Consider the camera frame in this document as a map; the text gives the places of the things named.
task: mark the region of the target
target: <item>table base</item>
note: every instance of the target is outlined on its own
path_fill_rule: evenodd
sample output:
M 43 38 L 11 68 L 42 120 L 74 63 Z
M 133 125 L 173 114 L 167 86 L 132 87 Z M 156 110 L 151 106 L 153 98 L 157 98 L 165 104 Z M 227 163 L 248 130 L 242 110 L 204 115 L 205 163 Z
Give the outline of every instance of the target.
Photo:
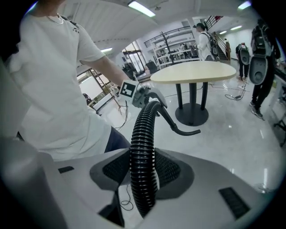
M 204 124 L 207 119 L 209 118 L 209 112 L 205 108 L 204 110 L 201 110 L 201 104 L 196 103 L 195 107 L 195 119 L 193 124 L 189 123 L 189 118 L 191 116 L 190 111 L 190 103 L 183 104 L 183 109 L 176 109 L 175 116 L 177 120 L 187 126 L 197 127 L 202 124 Z

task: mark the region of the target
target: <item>staircase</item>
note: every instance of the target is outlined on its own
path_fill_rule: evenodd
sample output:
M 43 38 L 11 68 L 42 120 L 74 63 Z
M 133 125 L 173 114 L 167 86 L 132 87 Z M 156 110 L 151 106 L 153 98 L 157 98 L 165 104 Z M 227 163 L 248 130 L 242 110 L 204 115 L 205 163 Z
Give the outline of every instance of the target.
M 220 62 L 223 62 L 223 63 L 228 62 L 225 51 L 223 51 L 219 45 L 217 45 L 217 49 L 218 49 L 218 55 L 219 55 Z
M 211 36 L 215 39 L 216 44 L 217 44 L 217 50 L 218 50 L 218 55 L 220 62 L 229 64 L 230 63 L 230 47 L 226 46 L 224 41 L 215 33 L 213 32 Z
M 210 16 L 208 20 L 205 23 L 207 30 L 209 30 L 211 27 L 213 27 L 222 16 Z M 214 32 L 211 34 L 212 38 L 215 39 L 217 43 L 217 50 L 219 55 L 219 61 L 223 63 L 229 63 L 230 62 L 230 47 L 227 47 L 223 40 Z

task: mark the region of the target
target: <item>white floor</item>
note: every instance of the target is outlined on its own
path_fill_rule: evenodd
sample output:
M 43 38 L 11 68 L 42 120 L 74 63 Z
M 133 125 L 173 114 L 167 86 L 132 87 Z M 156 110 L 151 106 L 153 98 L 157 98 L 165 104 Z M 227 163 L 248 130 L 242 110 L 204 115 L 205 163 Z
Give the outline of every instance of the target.
M 268 190 L 278 188 L 285 174 L 286 150 L 285 147 L 279 146 L 279 141 L 268 119 L 265 118 L 264 121 L 251 113 L 249 103 L 252 97 L 252 83 L 247 84 L 246 93 L 240 101 L 233 101 L 224 96 L 230 94 L 235 97 L 242 93 L 240 86 L 244 84 L 237 77 L 215 82 L 213 86 L 209 85 L 206 101 L 209 119 L 199 127 L 189 127 L 176 120 L 175 110 L 178 107 L 178 101 L 175 85 L 159 85 L 152 82 L 147 84 L 157 87 L 166 96 L 167 111 L 181 130 L 201 130 L 201 134 L 195 136 L 180 136 L 171 130 L 163 117 L 157 117 L 154 134 L 155 147 L 219 163 L 257 190 L 261 187 Z M 189 92 L 187 92 L 189 85 L 183 84 L 181 87 L 182 92 L 186 92 L 183 93 L 183 103 L 187 103 L 189 102 Z M 262 113 L 267 110 L 272 94 L 273 91 L 262 104 Z M 200 89 L 197 92 L 197 103 L 200 104 L 201 99 L 202 90 Z M 131 139 L 139 112 L 140 109 L 129 106 L 127 123 L 120 129 L 128 140 Z M 114 101 L 109 102 L 100 113 L 114 127 L 121 126 L 125 120 L 125 109 L 122 108 L 121 114 Z M 120 187 L 120 192 L 125 193 L 121 200 L 129 199 L 126 186 Z M 130 212 L 122 210 L 122 213 L 125 219 L 132 219 L 128 222 L 126 220 L 127 228 L 133 228 L 140 220 L 136 209 Z

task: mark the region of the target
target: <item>vacuum hose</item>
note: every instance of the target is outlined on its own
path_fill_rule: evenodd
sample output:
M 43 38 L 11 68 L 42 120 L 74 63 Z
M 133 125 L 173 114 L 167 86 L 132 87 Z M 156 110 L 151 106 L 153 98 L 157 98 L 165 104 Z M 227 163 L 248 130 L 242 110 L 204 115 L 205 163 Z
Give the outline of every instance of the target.
M 158 101 L 149 102 L 139 113 L 134 125 L 130 146 L 130 178 L 135 204 L 142 217 L 155 204 L 157 182 L 155 174 L 154 124 L 159 112 L 179 135 L 191 136 L 200 133 L 180 131 L 165 108 Z

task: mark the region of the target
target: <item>round table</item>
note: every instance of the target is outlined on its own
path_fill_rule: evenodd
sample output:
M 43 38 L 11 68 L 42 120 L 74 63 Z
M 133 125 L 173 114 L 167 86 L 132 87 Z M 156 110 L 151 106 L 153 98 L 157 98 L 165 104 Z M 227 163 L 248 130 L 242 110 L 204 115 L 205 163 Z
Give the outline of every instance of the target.
M 236 75 L 236 70 L 228 64 L 215 61 L 192 61 L 175 64 L 155 72 L 151 80 L 162 84 L 176 84 L 178 103 L 175 115 L 178 121 L 188 126 L 204 124 L 209 113 L 206 107 L 207 87 L 209 81 L 227 80 Z M 181 85 L 189 83 L 189 103 L 183 104 Z M 196 103 L 197 83 L 202 86 L 202 104 Z

